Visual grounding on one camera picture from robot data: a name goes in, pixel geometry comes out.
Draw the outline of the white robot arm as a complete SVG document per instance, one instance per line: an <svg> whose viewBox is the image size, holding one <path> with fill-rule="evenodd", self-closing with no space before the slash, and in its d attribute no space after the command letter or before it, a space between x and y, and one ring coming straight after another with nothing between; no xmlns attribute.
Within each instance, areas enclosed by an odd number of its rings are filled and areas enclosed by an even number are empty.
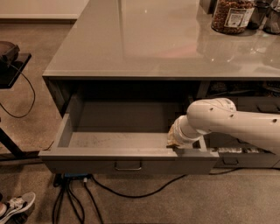
<svg viewBox="0 0 280 224"><path fill-rule="evenodd" d="M175 120L167 145L183 147L218 132L280 155L280 115L238 111L228 98L192 102Z"/></svg>

